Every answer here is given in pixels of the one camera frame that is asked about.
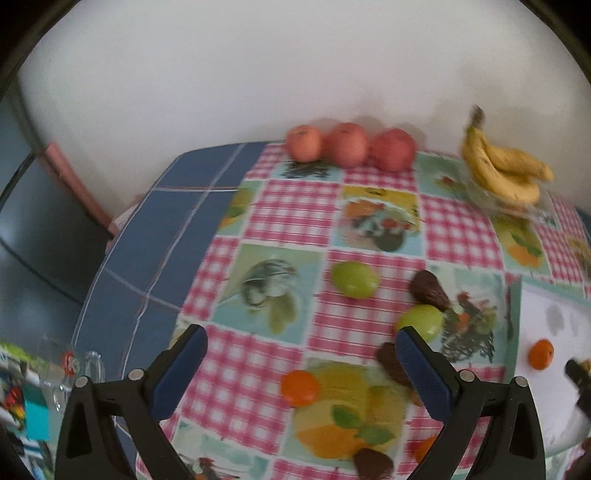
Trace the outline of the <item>large orange tangerine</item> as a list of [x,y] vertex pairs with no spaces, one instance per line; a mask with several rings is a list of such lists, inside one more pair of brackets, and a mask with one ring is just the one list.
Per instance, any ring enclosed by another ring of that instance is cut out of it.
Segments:
[[538,340],[528,352],[528,363],[537,371],[547,369],[554,359],[554,346],[548,339]]

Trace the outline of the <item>dark brown avocado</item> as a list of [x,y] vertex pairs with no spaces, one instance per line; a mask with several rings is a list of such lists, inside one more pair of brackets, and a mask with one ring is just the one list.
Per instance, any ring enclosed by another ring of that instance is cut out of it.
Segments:
[[418,271],[409,284],[409,292],[418,303],[431,305],[441,312],[450,308],[448,295],[431,271]]
[[353,465],[360,480],[387,480],[394,471],[394,462],[388,455],[370,448],[356,452]]
[[376,360],[391,380],[407,388],[413,387],[412,382],[398,360],[394,343],[385,342],[382,344],[376,352]]

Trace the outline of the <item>oval green fruit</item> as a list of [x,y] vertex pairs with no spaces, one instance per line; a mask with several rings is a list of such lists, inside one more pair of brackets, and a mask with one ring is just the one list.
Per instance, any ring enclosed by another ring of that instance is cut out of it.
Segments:
[[426,342],[434,340],[441,332],[444,314],[435,306],[417,304],[409,308],[397,321],[394,330],[413,327]]

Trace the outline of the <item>small orange tangerine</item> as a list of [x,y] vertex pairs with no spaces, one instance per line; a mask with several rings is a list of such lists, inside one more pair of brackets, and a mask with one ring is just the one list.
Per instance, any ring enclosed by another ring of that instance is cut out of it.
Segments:
[[317,377],[304,370],[290,371],[280,381],[281,398],[295,408],[315,403],[320,388]]
[[414,450],[412,451],[412,456],[417,464],[420,464],[423,461],[423,459],[425,458],[425,456],[427,455],[427,453],[429,452],[436,440],[436,436],[431,436],[429,438],[421,440],[415,446]]

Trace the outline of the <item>small round green fruit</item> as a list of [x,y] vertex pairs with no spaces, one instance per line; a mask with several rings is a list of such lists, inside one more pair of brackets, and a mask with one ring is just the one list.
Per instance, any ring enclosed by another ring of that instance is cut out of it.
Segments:
[[339,293],[357,300],[372,297],[381,284],[380,276],[375,270],[358,261],[335,263],[332,266],[331,279]]

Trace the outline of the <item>white tray teal rim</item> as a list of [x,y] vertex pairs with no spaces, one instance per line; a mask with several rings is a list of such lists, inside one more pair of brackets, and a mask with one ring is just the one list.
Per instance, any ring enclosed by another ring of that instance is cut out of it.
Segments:
[[[525,378],[542,431],[545,455],[558,455],[582,442],[590,420],[577,407],[579,391],[567,376],[569,360],[590,358],[590,302],[555,285],[523,277],[509,290],[514,334],[507,346],[505,378]],[[546,340],[549,364],[530,364],[532,348]]]

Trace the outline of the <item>checkered fruit-print tablecloth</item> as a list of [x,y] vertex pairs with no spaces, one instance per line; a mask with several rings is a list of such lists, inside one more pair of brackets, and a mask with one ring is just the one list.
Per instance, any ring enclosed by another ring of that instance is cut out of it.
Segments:
[[[298,165],[280,144],[245,150],[240,172],[222,177],[235,196],[211,244],[197,243],[211,201],[181,243],[182,262],[200,264],[175,327],[201,324],[209,345],[163,430],[193,478],[353,479],[353,455],[365,447],[407,478],[415,446],[440,427],[376,352],[421,304],[409,292],[420,270],[451,302],[431,347],[488,381],[505,375],[515,281],[589,296],[589,239],[573,206],[550,195],[555,217],[545,222],[487,214],[469,202],[462,177],[461,162],[431,154],[388,174]],[[335,289],[331,270],[342,261],[375,270],[372,297]],[[293,370],[317,377],[315,403],[281,398]]]

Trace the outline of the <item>clear plastic fruit container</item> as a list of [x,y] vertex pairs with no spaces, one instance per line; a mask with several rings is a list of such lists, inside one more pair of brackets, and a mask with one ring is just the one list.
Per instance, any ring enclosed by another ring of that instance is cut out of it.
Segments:
[[479,208],[492,213],[509,215],[530,221],[545,222],[555,217],[549,194],[542,190],[535,205],[520,204],[499,197],[481,187],[470,175],[462,177],[462,183],[469,199]]

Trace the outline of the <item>upper spotted banana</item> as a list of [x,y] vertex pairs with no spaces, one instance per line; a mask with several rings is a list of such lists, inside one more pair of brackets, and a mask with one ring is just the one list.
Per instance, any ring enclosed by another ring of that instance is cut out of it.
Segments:
[[484,134],[484,122],[484,111],[481,107],[474,105],[471,112],[471,126],[480,136],[484,150],[497,170],[532,177],[543,182],[554,180],[554,172],[536,157],[516,148],[501,148],[491,144]]

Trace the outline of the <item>lower yellow banana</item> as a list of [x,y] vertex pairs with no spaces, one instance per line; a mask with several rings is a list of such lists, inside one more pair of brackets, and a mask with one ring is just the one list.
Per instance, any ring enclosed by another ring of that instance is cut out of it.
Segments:
[[519,205],[535,205],[540,199],[538,183],[528,176],[498,170],[485,152],[480,130],[469,127],[462,146],[473,179],[492,194]]

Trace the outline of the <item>middle red apple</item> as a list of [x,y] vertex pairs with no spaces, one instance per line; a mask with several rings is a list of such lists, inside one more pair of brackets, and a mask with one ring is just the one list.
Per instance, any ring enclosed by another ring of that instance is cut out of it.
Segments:
[[339,168],[363,165],[369,155],[370,141],[362,126],[346,122],[332,128],[325,136],[322,155]]

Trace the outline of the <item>left red apple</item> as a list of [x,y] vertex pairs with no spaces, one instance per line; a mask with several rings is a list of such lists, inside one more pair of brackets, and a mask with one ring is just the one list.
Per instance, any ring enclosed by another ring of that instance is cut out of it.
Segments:
[[320,159],[322,153],[322,132],[311,125],[297,125],[287,132],[287,154],[295,162],[308,163]]

